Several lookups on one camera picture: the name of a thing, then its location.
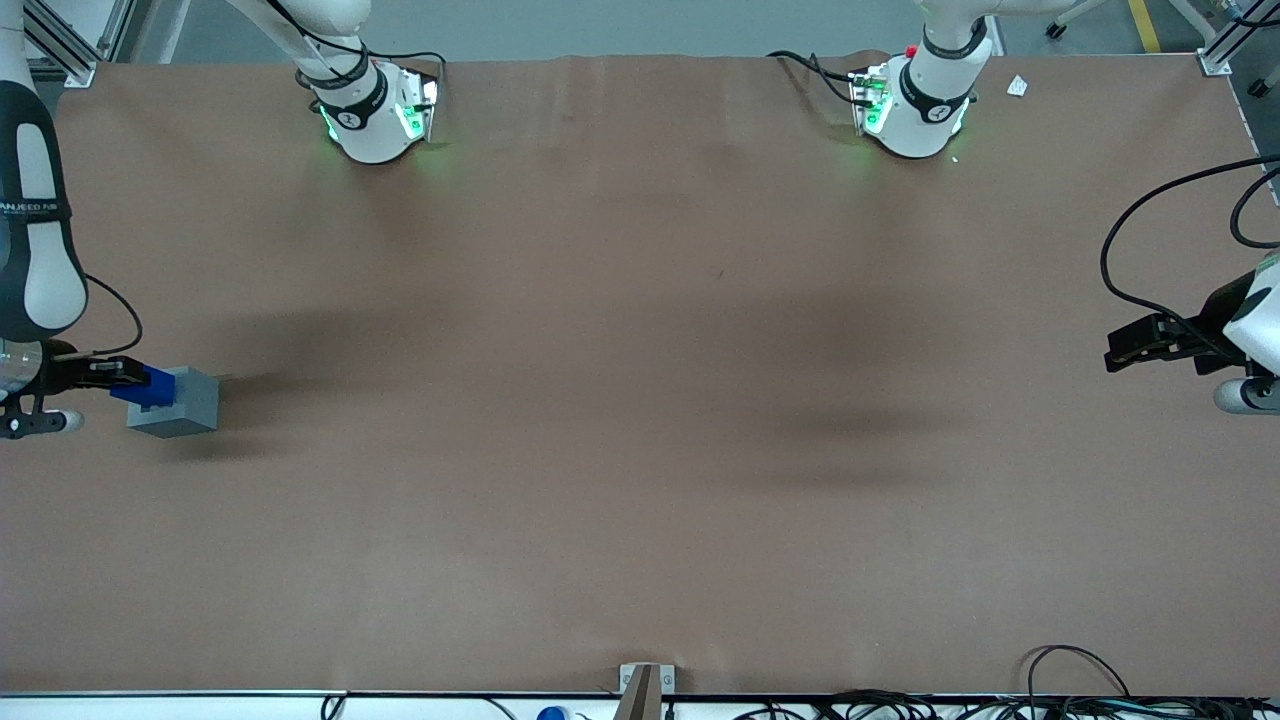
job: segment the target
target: wheel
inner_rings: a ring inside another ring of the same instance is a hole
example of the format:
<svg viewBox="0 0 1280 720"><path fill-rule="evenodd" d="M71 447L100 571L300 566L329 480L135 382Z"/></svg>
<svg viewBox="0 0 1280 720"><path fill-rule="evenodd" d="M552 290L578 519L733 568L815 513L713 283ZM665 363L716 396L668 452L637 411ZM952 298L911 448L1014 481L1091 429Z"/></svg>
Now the wheel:
<svg viewBox="0 0 1280 720"><path fill-rule="evenodd" d="M1249 95L1254 97L1266 97L1267 92L1271 92L1271 86L1262 78L1253 81L1253 85L1249 86Z"/></svg>

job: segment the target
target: table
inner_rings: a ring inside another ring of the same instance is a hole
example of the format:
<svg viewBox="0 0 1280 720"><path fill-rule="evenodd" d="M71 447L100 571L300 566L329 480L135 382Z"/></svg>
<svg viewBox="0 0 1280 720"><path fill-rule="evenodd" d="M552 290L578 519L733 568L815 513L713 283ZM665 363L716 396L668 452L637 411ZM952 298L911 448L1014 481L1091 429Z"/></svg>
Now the table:
<svg viewBox="0 0 1280 720"><path fill-rule="evenodd" d="M1252 152L1226 79L995 59L908 161L801 72L449 65L435 143L357 167L287 68L101 68L58 115L82 261L224 428L81 393L0 448L0 683L1012 691L1070 642L1139 693L1274 692L1276 421L1102 363L1144 314L1098 279L1115 217ZM1197 309L1257 261L1253 177L1153 202L1116 281ZM95 295L69 338L128 332Z"/></svg>

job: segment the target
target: white paper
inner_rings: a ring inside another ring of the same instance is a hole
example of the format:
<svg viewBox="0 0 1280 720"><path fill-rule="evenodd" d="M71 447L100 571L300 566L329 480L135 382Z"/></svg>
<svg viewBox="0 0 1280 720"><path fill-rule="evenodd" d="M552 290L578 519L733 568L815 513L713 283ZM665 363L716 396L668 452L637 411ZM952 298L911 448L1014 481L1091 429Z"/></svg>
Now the white paper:
<svg viewBox="0 0 1280 720"><path fill-rule="evenodd" d="M1023 95L1027 95L1027 81L1023 79L1023 76L1014 76L1014 82L1009 83L1007 92L1014 97L1021 97Z"/></svg>

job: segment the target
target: gray block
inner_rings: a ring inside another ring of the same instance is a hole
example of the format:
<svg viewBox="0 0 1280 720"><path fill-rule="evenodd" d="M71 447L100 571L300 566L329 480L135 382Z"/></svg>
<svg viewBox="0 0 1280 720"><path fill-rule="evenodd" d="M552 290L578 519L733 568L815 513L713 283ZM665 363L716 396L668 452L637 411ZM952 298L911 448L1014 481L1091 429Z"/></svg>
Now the gray block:
<svg viewBox="0 0 1280 720"><path fill-rule="evenodd" d="M166 368L177 379L177 396L168 407L129 404L127 424L159 438L211 433L218 429L218 380L192 368Z"/></svg>

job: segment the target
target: yellow floor line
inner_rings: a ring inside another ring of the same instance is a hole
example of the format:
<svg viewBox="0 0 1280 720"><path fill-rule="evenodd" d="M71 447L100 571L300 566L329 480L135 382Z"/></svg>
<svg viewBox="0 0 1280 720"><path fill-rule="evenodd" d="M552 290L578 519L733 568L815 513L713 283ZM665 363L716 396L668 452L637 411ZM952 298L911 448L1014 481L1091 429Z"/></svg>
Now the yellow floor line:
<svg viewBox="0 0 1280 720"><path fill-rule="evenodd" d="M1133 13L1133 24L1138 26L1138 37L1142 38L1142 49L1147 53L1160 53L1160 38L1156 37L1156 26L1151 24L1151 13L1147 12L1147 1L1129 0L1129 12Z"/></svg>

